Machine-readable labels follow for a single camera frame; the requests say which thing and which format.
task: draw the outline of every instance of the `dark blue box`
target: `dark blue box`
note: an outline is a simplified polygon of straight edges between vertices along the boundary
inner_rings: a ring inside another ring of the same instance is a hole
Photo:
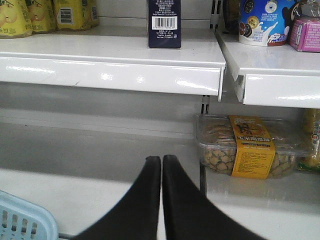
[[[181,48],[181,0],[147,0],[148,47]]]

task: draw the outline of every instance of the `yellow label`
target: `yellow label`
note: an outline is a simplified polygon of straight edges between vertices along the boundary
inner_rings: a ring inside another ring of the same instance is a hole
[[[59,29],[87,30],[91,27],[88,0],[55,0]]]
[[[0,37],[30,36],[32,24],[25,0],[0,0]]]
[[[51,0],[25,0],[34,33],[48,33],[56,29]]]
[[[255,29],[259,26],[259,19],[256,16],[250,16],[246,23],[249,24],[252,29]]]
[[[95,27],[99,25],[99,18],[98,18],[98,10],[97,10],[97,0],[88,0],[89,4],[89,11],[91,17],[91,27]]]
[[[232,176],[266,179],[276,148],[259,117],[229,116],[235,135],[237,152]]]

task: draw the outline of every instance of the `white shelf surface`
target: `white shelf surface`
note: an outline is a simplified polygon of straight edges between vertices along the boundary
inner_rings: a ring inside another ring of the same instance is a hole
[[[181,49],[148,49],[146,31],[98,26],[2,39],[0,81],[218,96],[226,62],[212,30],[183,29]]]
[[[236,83],[238,100],[247,105],[320,108],[320,54],[290,45],[253,46],[235,35],[216,37]]]
[[[49,210],[76,235],[127,192],[147,156],[175,154],[199,186],[194,141],[181,138],[0,123],[1,190]],[[165,239],[162,207],[158,239]]]
[[[259,180],[207,168],[206,184],[212,203],[265,239],[319,239],[319,175],[294,172],[280,179]]]

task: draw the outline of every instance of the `snack bag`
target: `snack bag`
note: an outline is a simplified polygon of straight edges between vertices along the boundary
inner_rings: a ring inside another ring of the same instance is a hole
[[[32,23],[25,0],[0,0],[0,38],[32,35]]]
[[[45,34],[56,30],[56,20],[51,0],[25,0],[25,2],[34,34]]]
[[[91,27],[99,25],[98,11],[97,11],[97,0],[88,0],[89,11],[91,17]]]
[[[299,15],[308,17],[320,17],[320,0],[301,0]]]
[[[320,173],[320,109],[306,109],[304,111],[302,129],[313,144],[313,152],[311,156],[299,163],[299,168]]]
[[[55,0],[54,10],[59,30],[88,30],[91,16],[88,0]]]

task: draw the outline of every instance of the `shopping basket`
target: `shopping basket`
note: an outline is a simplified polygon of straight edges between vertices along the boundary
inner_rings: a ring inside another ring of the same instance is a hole
[[[49,211],[0,190],[0,240],[57,240],[58,235]]]

